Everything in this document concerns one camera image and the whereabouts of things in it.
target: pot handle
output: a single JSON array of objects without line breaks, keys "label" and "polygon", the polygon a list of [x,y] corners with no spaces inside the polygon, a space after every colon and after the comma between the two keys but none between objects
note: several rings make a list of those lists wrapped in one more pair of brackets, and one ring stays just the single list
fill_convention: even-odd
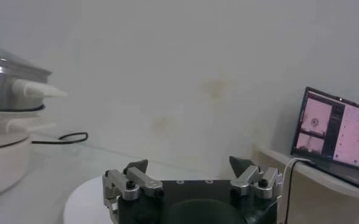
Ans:
[{"label": "pot handle", "polygon": [[66,92],[47,83],[33,82],[24,79],[14,80],[12,90],[13,93],[18,96],[31,98],[67,96]]},{"label": "pot handle", "polygon": [[49,122],[42,117],[12,118],[0,119],[0,134],[9,134],[15,132],[32,133],[44,128],[53,128],[56,124]]}]

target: black wire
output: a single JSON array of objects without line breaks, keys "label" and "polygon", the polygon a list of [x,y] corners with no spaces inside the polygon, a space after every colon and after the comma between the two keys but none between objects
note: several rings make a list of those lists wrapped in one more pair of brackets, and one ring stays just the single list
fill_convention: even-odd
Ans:
[{"label": "black wire", "polygon": [[78,142],[84,142],[84,141],[86,141],[88,139],[88,133],[87,132],[76,132],[76,133],[71,133],[71,134],[68,134],[68,135],[63,135],[63,136],[59,137],[58,140],[62,140],[62,139],[65,139],[67,137],[77,136],[77,135],[84,135],[84,137],[81,138],[81,139],[72,140],[72,141],[58,141],[58,142],[54,142],[54,141],[32,141],[32,144],[68,145],[68,144],[74,144],[74,143],[78,143]]},{"label": "black wire", "polygon": [[297,160],[293,163],[290,170],[290,178],[289,178],[289,190],[288,190],[288,203],[286,204],[286,217],[285,217],[285,224],[288,224],[288,217],[289,217],[289,206],[290,206],[290,192],[291,192],[291,180],[293,178],[293,170],[294,166],[298,163],[302,162],[300,160]]}]

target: wall stain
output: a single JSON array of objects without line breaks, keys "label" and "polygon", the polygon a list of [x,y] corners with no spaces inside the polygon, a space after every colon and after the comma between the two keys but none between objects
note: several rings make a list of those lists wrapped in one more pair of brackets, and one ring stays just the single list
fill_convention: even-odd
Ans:
[{"label": "wall stain", "polygon": [[226,87],[227,82],[225,80],[210,79],[202,85],[202,90],[212,101],[218,102],[224,98]]},{"label": "wall stain", "polygon": [[151,130],[157,136],[168,135],[174,123],[173,117],[156,117],[151,124]]}]

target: laptop screen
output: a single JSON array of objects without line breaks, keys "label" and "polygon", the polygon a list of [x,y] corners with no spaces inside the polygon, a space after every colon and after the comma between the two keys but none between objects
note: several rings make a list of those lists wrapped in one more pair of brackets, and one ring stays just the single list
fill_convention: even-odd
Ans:
[{"label": "laptop screen", "polygon": [[359,168],[359,105],[307,88],[292,153]]}]

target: pink image on screen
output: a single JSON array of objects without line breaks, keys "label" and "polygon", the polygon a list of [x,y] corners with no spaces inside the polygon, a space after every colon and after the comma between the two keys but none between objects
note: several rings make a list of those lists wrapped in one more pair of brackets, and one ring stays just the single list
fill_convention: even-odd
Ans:
[{"label": "pink image on screen", "polygon": [[332,106],[308,98],[301,129],[325,135],[330,120]]},{"label": "pink image on screen", "polygon": [[333,159],[359,166],[359,108],[346,105]]},{"label": "pink image on screen", "polygon": [[305,150],[308,152],[315,152],[321,154],[323,149],[324,140],[300,133],[297,140],[297,149]]}]

